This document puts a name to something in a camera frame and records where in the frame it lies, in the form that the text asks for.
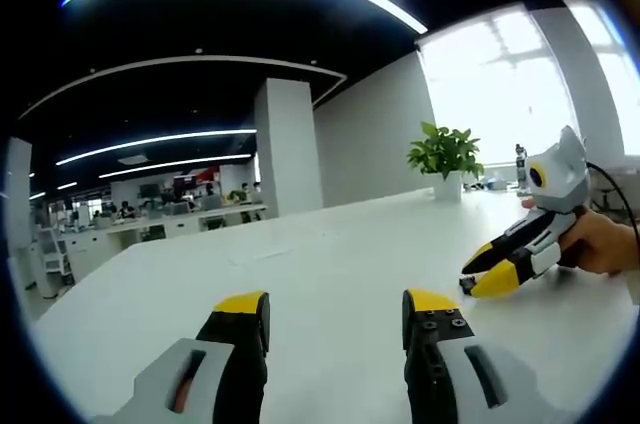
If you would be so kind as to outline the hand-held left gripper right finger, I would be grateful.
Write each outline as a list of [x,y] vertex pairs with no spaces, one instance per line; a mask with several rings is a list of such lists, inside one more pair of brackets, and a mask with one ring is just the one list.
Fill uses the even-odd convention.
[[404,380],[413,423],[566,423],[533,369],[475,335],[459,307],[421,289],[403,292]]

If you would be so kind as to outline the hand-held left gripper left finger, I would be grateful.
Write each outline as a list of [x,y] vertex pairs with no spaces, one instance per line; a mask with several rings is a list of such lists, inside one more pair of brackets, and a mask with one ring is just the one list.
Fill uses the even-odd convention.
[[218,303],[193,339],[182,338],[134,379],[132,397],[94,423],[258,423],[268,379],[266,291]]

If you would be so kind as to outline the person's right hand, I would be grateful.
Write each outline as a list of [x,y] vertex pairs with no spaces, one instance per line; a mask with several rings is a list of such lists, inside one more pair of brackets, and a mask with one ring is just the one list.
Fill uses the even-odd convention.
[[639,247],[634,229],[582,207],[576,223],[559,238],[563,253],[582,246],[576,266],[596,274],[615,274],[639,269]]

